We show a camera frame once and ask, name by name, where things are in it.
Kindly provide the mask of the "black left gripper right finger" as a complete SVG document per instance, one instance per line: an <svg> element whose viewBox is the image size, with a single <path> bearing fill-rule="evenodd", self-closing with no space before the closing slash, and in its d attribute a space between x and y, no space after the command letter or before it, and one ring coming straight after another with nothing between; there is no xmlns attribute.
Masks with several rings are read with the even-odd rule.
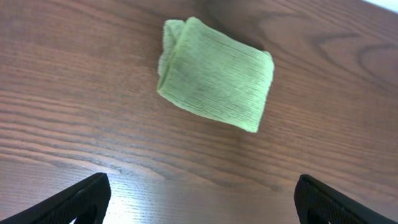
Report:
<svg viewBox="0 0 398 224"><path fill-rule="evenodd" d="M300 224L397 224L308 174L299 177L294 203Z"/></svg>

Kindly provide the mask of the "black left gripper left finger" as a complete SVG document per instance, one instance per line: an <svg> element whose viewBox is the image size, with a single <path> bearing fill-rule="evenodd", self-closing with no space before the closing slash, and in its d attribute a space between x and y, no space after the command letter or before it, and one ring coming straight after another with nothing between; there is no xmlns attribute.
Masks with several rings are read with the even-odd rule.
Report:
<svg viewBox="0 0 398 224"><path fill-rule="evenodd" d="M102 224L111 198L105 173L95 173L1 224Z"/></svg>

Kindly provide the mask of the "light green cloth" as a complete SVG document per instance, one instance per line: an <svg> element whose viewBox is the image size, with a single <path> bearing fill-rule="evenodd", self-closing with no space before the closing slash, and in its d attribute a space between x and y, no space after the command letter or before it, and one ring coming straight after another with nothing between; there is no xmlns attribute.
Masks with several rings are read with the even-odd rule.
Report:
<svg viewBox="0 0 398 224"><path fill-rule="evenodd" d="M157 92L181 109L256 133L275 65L196 17L165 21Z"/></svg>

